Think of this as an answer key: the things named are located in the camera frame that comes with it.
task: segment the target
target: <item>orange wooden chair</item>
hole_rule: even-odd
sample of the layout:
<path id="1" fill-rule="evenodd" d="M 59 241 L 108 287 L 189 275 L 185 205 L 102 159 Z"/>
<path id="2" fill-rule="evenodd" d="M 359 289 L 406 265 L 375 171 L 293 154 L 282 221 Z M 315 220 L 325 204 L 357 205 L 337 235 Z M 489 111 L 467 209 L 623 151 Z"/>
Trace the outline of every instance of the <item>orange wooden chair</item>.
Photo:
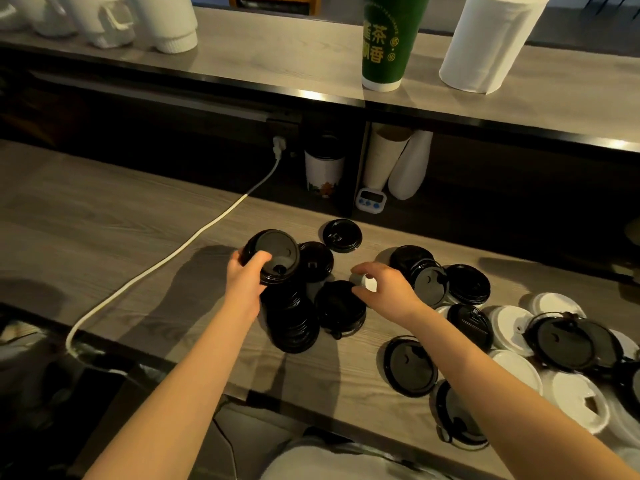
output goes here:
<path id="1" fill-rule="evenodd" d="M 283 2 L 284 5 L 290 4 L 306 4 L 309 6 L 309 15 L 317 15 L 320 13 L 320 1 L 321 0 L 229 0 L 229 5 L 239 7 L 250 7 L 253 5 L 259 5 L 261 8 L 269 9 L 269 3 L 277 4 L 277 2 Z"/>

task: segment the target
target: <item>green cup with yellow text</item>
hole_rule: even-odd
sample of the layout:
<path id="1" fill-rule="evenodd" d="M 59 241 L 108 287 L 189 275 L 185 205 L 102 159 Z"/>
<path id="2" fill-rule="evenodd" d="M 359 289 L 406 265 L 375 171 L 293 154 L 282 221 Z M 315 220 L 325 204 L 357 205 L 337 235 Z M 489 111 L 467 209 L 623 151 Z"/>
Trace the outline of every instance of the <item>green cup with yellow text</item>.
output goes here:
<path id="1" fill-rule="evenodd" d="M 362 85 L 374 91 L 400 87 L 429 0 L 365 0 Z"/>

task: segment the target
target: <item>right arm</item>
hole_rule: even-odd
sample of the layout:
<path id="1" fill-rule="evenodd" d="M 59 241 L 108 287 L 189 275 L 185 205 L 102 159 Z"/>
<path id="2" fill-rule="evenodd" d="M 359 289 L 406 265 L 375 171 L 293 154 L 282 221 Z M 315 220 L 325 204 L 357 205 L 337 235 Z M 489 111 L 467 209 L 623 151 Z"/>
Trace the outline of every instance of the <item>right arm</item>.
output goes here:
<path id="1" fill-rule="evenodd" d="M 421 302 L 399 271 L 376 262 L 351 271 L 376 279 L 377 292 L 353 292 L 420 340 L 517 480 L 640 480 L 596 437 Z"/>

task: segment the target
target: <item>white timer with blue buttons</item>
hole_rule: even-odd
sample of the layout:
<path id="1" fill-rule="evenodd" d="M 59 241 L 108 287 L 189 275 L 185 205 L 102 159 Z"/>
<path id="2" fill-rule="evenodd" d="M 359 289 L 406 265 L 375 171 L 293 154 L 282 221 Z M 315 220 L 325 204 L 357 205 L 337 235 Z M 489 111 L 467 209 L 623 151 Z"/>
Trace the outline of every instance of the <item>white timer with blue buttons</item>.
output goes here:
<path id="1" fill-rule="evenodd" d="M 356 208 L 370 212 L 372 214 L 379 214 L 382 209 L 385 208 L 387 202 L 387 196 L 384 192 L 375 189 L 360 189 L 358 196 L 356 197 Z"/>

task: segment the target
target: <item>forearm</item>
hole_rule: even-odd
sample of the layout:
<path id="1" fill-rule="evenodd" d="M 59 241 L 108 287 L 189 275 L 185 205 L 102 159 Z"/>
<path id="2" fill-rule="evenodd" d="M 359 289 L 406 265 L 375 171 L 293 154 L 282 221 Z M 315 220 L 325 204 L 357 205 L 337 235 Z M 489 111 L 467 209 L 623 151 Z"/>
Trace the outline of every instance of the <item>forearm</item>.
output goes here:
<path id="1" fill-rule="evenodd" d="M 249 327 L 223 307 L 85 478 L 186 479 Z"/>
<path id="2" fill-rule="evenodd" d="M 518 480 L 638 479 L 599 440 L 438 313 L 425 306 L 415 323 L 412 332 Z"/>

